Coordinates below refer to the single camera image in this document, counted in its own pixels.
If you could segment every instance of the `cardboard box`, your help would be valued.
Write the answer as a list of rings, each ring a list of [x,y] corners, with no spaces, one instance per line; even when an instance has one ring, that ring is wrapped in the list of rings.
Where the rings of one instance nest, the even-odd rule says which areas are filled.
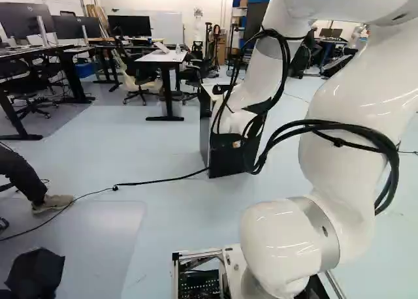
[[[217,60],[219,65],[225,65],[225,58],[227,57],[227,48],[225,44],[219,44],[217,46]]]
[[[219,35],[219,38],[217,39],[218,44],[226,44],[227,43],[227,35]]]
[[[229,48],[226,48],[226,58],[228,58],[228,54],[229,54]],[[231,52],[232,55],[237,55],[240,53],[240,49],[239,48],[233,48],[233,51]]]
[[[241,0],[240,1],[240,7],[247,7],[248,6],[248,0]]]

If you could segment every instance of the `gray rug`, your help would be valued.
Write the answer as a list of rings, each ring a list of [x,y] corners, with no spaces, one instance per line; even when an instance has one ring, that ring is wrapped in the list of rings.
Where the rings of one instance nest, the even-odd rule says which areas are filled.
[[[55,87],[56,97],[51,96],[50,93],[45,93],[49,99],[59,100],[61,97],[61,88]],[[16,106],[22,105],[22,102],[16,102]],[[78,114],[87,109],[90,104],[61,104],[59,108],[42,108],[42,110],[50,113],[51,118],[46,119],[42,114],[28,114],[22,120],[26,131],[29,134],[41,134],[44,137],[48,137],[70,120],[75,118]],[[12,123],[6,118],[6,114],[2,108],[0,108],[0,134],[16,134],[16,129]]]

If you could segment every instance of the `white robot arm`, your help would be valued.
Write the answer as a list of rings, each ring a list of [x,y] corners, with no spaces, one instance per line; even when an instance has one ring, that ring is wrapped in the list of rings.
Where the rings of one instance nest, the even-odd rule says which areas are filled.
[[[317,91],[306,118],[362,125],[396,144],[418,108],[418,77],[411,71],[415,66],[411,55],[418,54],[417,16],[418,0],[270,0],[263,27],[285,37],[301,37],[312,19],[370,24],[368,46]],[[299,44],[289,42],[291,55]],[[221,133],[242,134],[255,116],[243,108],[273,95],[281,68],[277,41],[258,40],[246,79],[233,88],[229,110],[218,120]],[[218,102],[213,115],[220,106]],[[327,134],[372,146],[345,131]],[[356,259],[368,249],[374,232],[375,188],[387,164],[380,153],[335,148],[313,133],[300,139],[299,162],[312,192],[252,206],[241,221],[248,268],[276,298],[294,297],[309,276]]]

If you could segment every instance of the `person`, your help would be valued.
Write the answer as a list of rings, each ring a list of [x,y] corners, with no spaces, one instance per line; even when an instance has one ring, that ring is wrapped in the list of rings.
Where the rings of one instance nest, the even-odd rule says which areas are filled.
[[[48,188],[33,167],[18,153],[0,146],[0,174],[5,175],[32,202],[32,213],[62,210],[73,200],[69,195],[47,195]]]

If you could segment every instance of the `shoe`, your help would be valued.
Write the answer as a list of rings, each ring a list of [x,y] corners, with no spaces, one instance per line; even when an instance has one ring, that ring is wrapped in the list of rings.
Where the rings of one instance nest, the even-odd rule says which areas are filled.
[[[74,197],[69,195],[45,195],[43,204],[41,204],[40,206],[34,206],[32,204],[32,213],[38,214],[49,210],[62,210],[69,206],[73,202],[73,200]]]

